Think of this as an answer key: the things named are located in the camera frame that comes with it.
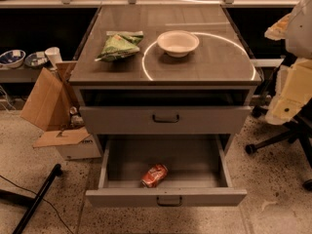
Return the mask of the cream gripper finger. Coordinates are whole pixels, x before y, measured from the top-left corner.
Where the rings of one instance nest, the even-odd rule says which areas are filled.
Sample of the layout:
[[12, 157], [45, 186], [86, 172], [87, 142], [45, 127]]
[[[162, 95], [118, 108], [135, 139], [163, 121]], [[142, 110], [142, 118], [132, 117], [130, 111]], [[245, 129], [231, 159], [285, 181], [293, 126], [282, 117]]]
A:
[[275, 92], [265, 120], [271, 125], [283, 125], [312, 98], [312, 60], [299, 58], [291, 66], [282, 64], [277, 73]]
[[290, 14], [287, 14], [268, 27], [264, 37], [274, 41], [286, 40], [290, 16]]

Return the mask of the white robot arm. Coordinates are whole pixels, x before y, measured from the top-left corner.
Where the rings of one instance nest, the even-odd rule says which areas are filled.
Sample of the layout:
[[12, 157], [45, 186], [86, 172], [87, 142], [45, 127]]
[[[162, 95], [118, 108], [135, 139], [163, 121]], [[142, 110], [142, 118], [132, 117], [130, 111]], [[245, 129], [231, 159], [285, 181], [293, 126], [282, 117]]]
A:
[[264, 36], [285, 40], [286, 50], [296, 57], [292, 64], [280, 66], [265, 120], [283, 125], [312, 98], [312, 0], [300, 2], [286, 16], [268, 27]]

